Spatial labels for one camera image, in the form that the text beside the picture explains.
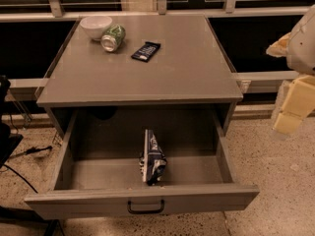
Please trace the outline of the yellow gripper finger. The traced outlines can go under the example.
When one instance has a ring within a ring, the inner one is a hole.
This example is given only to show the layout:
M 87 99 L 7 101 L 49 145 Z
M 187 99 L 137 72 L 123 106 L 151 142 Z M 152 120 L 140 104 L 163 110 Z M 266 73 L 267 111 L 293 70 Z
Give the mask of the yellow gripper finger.
M 315 77 L 300 76 L 284 87 L 284 99 L 273 130 L 289 136 L 315 110 Z
M 266 53 L 270 56 L 277 58 L 285 57 L 287 54 L 289 38 L 290 33 L 283 35 L 281 38 L 279 38 L 276 42 L 274 42 L 267 48 Z

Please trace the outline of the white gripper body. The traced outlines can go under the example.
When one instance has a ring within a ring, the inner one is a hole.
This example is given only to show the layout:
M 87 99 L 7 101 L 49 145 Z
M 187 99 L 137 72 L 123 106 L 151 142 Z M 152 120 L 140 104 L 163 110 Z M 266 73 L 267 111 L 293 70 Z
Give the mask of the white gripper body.
M 291 70 L 298 73 L 315 74 L 315 5 L 292 28 L 286 63 Z

